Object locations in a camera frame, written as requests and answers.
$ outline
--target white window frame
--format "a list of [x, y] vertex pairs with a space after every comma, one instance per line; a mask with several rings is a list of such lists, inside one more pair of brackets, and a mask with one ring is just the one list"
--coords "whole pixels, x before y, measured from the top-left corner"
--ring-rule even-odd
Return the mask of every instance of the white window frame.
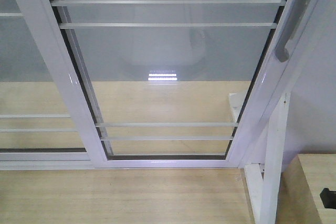
[[[292, 9], [291, 1], [288, 0], [285, 5], [225, 160], [108, 160], [49, 0], [16, 0], [47, 68], [64, 99], [87, 153], [69, 153], [68, 156], [65, 156], [64, 153], [0, 154], [0, 169], [4, 169], [6, 162], [11, 162], [7, 163], [11, 169], [20, 169], [22, 167], [20, 162], [23, 161], [32, 163], [31, 166], [35, 168], [40, 164], [41, 169], [44, 167], [48, 169], [64, 168], [67, 162], [69, 167], [75, 168], [243, 167], [246, 163], [244, 158], [246, 158], [247, 149], [255, 144], [255, 139], [258, 139], [261, 134], [285, 91], [290, 76], [295, 74], [295, 66], [300, 59], [299, 56], [292, 55], [288, 61], [281, 63], [274, 56], [274, 47], [285, 28]], [[307, 23], [316, 1], [311, 1], [301, 20], [301, 28], [297, 29], [293, 48], [301, 36], [302, 27]]]

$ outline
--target wooden shelf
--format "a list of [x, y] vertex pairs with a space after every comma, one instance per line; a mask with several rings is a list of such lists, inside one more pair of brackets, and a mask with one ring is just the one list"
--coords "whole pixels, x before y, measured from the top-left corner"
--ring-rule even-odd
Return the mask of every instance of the wooden shelf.
[[336, 190], [336, 155], [299, 154], [284, 178], [298, 223], [336, 223], [336, 210], [325, 209], [320, 198], [325, 187]]

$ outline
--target wooden surface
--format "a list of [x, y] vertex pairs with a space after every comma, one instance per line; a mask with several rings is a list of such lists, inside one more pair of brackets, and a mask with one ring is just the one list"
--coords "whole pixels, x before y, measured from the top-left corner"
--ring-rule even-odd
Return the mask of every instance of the wooden surface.
[[0, 178], [0, 223], [252, 223], [240, 169], [1, 171]]
[[299, 154], [284, 177], [298, 223], [336, 223], [336, 210], [325, 209], [320, 198], [325, 187], [336, 190], [336, 155]]
[[[105, 122], [232, 122], [228, 94], [249, 81], [93, 82]], [[52, 82], [0, 82], [0, 114], [67, 114]], [[72, 128], [71, 119], [0, 119], [0, 128]], [[111, 136], [231, 135], [232, 127], [108, 128]], [[218, 153], [228, 141], [114, 141], [116, 154]], [[83, 147], [78, 133], [0, 133], [0, 148]]]

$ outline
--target wooden platform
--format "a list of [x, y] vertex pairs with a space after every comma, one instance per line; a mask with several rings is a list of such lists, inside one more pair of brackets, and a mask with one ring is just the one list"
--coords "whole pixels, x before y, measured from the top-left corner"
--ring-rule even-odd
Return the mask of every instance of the wooden platform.
[[0, 172], [0, 223], [252, 223], [240, 169]]
[[336, 223], [336, 210], [325, 209], [320, 198], [325, 187], [336, 190], [336, 155], [299, 154], [284, 178], [298, 223]]

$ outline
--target black clip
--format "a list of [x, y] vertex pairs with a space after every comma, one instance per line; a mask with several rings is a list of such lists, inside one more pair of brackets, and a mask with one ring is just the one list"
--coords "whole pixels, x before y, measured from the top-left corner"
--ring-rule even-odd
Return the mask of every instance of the black clip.
[[336, 191], [330, 191], [329, 188], [324, 188], [320, 193], [320, 197], [325, 208], [336, 209]]

